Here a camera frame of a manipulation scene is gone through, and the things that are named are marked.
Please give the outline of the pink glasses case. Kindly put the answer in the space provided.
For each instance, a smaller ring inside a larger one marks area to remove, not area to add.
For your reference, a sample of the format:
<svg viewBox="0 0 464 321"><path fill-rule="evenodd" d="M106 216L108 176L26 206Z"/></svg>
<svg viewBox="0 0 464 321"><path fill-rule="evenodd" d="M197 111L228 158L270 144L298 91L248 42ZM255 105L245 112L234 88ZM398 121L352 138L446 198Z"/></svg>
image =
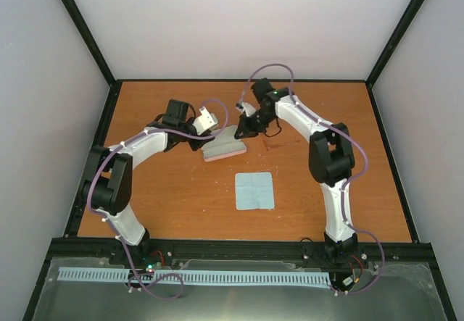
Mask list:
<svg viewBox="0 0 464 321"><path fill-rule="evenodd" d="M205 162L213 162L247 152L245 143L234 138L236 129L237 125L229 125L213 141L201 147Z"/></svg>

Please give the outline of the light blue cleaning cloth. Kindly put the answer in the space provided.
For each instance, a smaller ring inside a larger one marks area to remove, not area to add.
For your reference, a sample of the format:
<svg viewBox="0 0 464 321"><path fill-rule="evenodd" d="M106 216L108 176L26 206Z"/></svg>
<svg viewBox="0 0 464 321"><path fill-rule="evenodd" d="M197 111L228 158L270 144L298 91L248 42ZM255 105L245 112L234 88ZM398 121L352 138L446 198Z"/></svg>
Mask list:
<svg viewBox="0 0 464 321"><path fill-rule="evenodd" d="M270 172L245 172L235 175L236 209L271 210L275 208L273 177Z"/></svg>

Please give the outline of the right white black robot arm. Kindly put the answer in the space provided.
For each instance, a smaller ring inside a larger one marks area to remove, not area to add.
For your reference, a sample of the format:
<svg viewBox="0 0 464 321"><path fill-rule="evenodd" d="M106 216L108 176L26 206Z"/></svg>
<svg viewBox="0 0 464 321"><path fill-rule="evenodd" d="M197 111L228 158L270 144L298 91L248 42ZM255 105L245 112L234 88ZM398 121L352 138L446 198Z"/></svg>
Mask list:
<svg viewBox="0 0 464 321"><path fill-rule="evenodd" d="M308 167L320 184L326 211L324 251L329 264L341 264L357 248L353 229L348 180L352 177L355 156L347 138L347 126L324 120L288 88L274 89L263 78L251 87L258 108L240 99L239 124L234 138L254 138L266 134L272 122L283 120L309 143Z"/></svg>

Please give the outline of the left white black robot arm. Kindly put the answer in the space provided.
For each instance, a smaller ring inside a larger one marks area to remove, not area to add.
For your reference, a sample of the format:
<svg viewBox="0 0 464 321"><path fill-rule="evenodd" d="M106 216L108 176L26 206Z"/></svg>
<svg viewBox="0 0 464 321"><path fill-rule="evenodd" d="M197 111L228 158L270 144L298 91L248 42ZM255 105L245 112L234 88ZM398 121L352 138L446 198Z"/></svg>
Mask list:
<svg viewBox="0 0 464 321"><path fill-rule="evenodd" d="M196 151L217 121L205 107L187 118L193 106L171 99L139 134L111 147L95 146L88 155L79 186L88 210L109 224L115 238L126 244L125 255L132 263L146 263L151 256L149 231L130 206L133 170L148 158L187 142Z"/></svg>

